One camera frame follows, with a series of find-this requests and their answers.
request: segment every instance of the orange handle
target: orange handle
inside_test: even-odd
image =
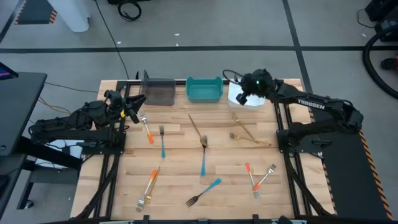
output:
[[[251,173],[250,164],[247,162],[245,165],[246,165],[246,169],[248,170],[248,172]]]
[[[152,138],[152,135],[150,133],[148,134],[148,139],[149,143],[154,143],[154,138]]]
[[[156,174],[157,170],[152,171],[152,175],[150,176],[150,181],[152,181],[156,177]]]
[[[260,184],[256,184],[256,186],[253,187],[253,191],[257,191],[260,188]]]

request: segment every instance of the teal bin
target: teal bin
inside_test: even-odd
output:
[[[192,103],[217,103],[223,95],[223,80],[187,78],[185,93]]]

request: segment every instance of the wooden tabletop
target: wooden tabletop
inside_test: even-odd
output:
[[[98,99],[104,99],[106,90],[114,90],[116,82],[102,81]],[[285,79],[285,82],[302,90],[299,79]],[[139,86],[133,86],[131,95],[138,94],[138,91]],[[291,105],[290,110],[293,121],[310,122],[307,107]],[[266,100],[261,110],[231,108],[228,106],[228,86],[225,85],[219,103],[191,103],[185,96],[185,86],[177,86],[173,106],[144,105],[142,112],[147,116],[154,143],[149,144],[142,123],[133,124],[127,119],[126,124],[130,128],[127,130],[125,153],[119,163],[112,220],[142,220],[143,215],[150,215],[152,220],[250,219],[253,214],[258,214],[260,218],[294,216],[284,159],[275,135],[276,116],[269,101]],[[248,137],[244,129],[232,120],[232,112],[256,139],[268,141],[269,144],[230,139],[230,132]],[[200,175],[203,149],[188,114],[201,134],[208,136],[205,176]],[[160,124],[165,128],[165,159],[161,157]],[[78,215],[96,192],[102,161],[103,156],[93,156],[83,164],[71,217]],[[334,213],[321,160],[310,154],[301,154],[301,161],[308,188],[326,210]],[[261,179],[271,164],[277,166],[259,189],[260,199],[256,200],[253,196],[246,162],[252,167],[255,182]],[[141,213],[137,213],[137,201],[143,196],[150,174],[158,166],[161,168],[152,201]],[[220,185],[202,195],[190,208],[185,205],[188,199],[200,194],[217,178],[222,180]],[[303,213],[299,190],[297,195]],[[102,215],[107,198],[108,193],[105,192]]]

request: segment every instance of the blue handle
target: blue handle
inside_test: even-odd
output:
[[[203,155],[203,159],[201,160],[200,175],[206,175],[205,155]]]
[[[221,179],[220,179],[220,178],[216,179],[216,181],[214,181],[214,183],[212,183],[212,184],[203,192],[203,194],[206,193],[208,190],[212,189],[214,186],[216,186],[216,185],[219,184],[219,183],[221,183]]]
[[[164,150],[163,138],[162,138],[162,158],[166,158],[166,151]]]

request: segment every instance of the gray floor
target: gray floor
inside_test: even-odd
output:
[[[72,33],[60,16],[52,25],[12,25],[0,49],[51,49],[113,47],[95,2],[84,1],[90,11],[90,29]],[[375,32],[356,23],[356,12],[369,0],[289,0],[302,46],[362,46]],[[293,46],[282,0],[152,0],[140,2],[142,17],[122,20],[115,6],[98,0],[101,11],[119,47],[175,47],[271,45]],[[0,0],[0,30],[17,0]],[[369,22],[365,16],[361,20]],[[294,51],[192,51],[122,52],[130,77],[146,69],[152,77],[214,77],[222,69],[252,72],[267,68],[275,78],[301,78]],[[395,112],[398,101],[382,92],[369,78],[361,52],[304,52],[313,91],[351,100],[365,116],[363,131],[369,143],[393,216],[398,216],[398,169],[395,158]],[[372,52],[374,64],[395,52]],[[0,54],[0,61],[21,72],[44,72],[48,82],[97,90],[101,80],[125,79],[117,53]],[[398,90],[395,72],[380,71]],[[46,85],[42,97],[50,104],[74,110],[93,93],[80,93]],[[31,119],[61,116],[41,104]],[[17,184],[0,223],[42,223],[66,220],[75,186],[36,185],[31,194],[35,207],[15,210],[27,173]]]

